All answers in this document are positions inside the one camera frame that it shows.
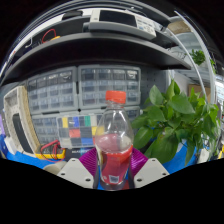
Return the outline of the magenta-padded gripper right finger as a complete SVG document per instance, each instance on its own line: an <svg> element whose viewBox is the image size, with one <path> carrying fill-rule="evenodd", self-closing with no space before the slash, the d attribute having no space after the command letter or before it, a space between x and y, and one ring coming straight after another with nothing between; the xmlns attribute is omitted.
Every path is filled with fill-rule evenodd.
<svg viewBox="0 0 224 224"><path fill-rule="evenodd" d="M144 187L169 175L169 172L156 159L148 159L139 150L133 149L129 167L129 188Z"/></svg>

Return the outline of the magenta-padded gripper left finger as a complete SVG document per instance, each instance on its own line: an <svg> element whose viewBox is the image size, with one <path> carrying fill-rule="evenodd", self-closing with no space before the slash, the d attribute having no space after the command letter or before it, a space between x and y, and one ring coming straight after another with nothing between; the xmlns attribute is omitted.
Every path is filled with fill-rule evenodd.
<svg viewBox="0 0 224 224"><path fill-rule="evenodd" d="M96 189L99 181L97 150L92 148L80 158L71 158L58 176L81 187Z"/></svg>

